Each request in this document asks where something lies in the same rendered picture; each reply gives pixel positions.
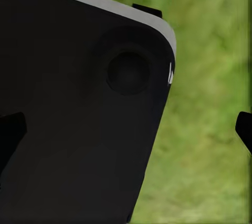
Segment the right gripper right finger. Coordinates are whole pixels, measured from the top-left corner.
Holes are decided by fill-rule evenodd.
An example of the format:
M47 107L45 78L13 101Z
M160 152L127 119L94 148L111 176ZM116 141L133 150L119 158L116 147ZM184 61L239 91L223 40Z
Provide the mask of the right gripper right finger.
M243 111L240 112L235 130L252 154L252 114Z

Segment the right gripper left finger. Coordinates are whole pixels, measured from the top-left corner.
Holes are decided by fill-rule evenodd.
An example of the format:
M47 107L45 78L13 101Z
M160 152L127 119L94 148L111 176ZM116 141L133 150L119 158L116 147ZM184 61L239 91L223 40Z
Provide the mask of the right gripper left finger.
M23 112L0 118L0 174L27 132Z

